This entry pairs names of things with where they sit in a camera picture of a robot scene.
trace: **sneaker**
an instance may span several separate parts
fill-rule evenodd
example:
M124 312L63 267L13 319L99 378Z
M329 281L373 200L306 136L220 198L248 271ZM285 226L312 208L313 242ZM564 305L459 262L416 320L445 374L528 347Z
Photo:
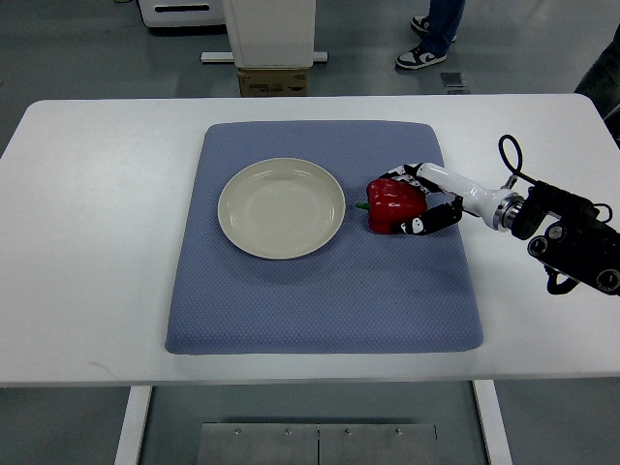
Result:
M413 31L418 34L420 37L428 34L428 30L430 28L430 22L428 22L428 16L414 16L411 18L411 28Z
M396 66L407 70L418 70L430 65L436 65L446 60L446 54L435 55L430 51L426 51L422 46L412 48L407 53L403 53L396 59Z

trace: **concrete floor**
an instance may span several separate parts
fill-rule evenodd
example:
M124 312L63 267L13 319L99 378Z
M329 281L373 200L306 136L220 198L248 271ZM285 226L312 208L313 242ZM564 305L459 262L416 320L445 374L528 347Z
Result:
M329 61L311 68L311 96L446 94L440 73L450 72L478 94L573 92L620 19L617 0L470 0L448 60L411 72L394 59L417 43L409 20L427 1L318 0L317 9L316 50ZM238 97L233 65L200 62L203 51L228 50L222 28L149 30L136 2L0 0L0 152L39 100ZM497 391L513 463L620 463L618 379L502 381ZM0 463L112 463L127 395L116 387L0 390ZM451 438L445 463L483 461L471 390L456 383L156 389L141 463L195 463L200 422L242 406L260 402L254 417L326 418L323 399L334 398L327 405L338 417L436 422ZM390 402L378 410L368 406L373 398ZM421 410L427 398L442 401Z

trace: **metal bracket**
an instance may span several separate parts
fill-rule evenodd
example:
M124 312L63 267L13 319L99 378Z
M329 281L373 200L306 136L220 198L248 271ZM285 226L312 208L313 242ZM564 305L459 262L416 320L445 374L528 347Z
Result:
M198 465L438 465L432 424L205 423Z
M314 63L326 63L327 52L315 51L313 56ZM202 63L234 63L231 51L204 51L201 54Z

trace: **jeans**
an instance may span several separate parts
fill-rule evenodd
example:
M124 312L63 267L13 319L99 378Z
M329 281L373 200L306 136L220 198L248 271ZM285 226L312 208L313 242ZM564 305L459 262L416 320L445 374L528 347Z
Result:
M428 34L422 37L421 45L434 55L448 53L456 29L463 17L465 0L430 0L428 9Z

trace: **red bell pepper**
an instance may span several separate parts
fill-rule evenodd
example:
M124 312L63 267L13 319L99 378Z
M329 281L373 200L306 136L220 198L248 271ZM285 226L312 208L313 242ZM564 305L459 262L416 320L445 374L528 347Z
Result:
M368 211L368 226L375 233L398 233L402 223L418 218L428 209L420 188L389 178L375 179L366 187L368 203L356 206Z

